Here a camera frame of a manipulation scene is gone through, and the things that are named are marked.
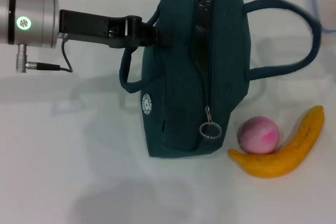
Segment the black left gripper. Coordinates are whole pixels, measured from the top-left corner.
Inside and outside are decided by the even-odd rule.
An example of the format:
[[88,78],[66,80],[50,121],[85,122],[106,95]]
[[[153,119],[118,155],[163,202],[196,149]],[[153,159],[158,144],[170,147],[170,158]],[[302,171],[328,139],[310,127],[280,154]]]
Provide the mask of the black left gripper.
[[59,33],[67,40],[104,44],[111,48],[125,48],[125,35],[142,35],[132,40],[128,47],[168,48],[172,44],[172,35],[154,34],[156,21],[157,17],[144,23],[139,16],[112,18],[62,9],[59,13]]

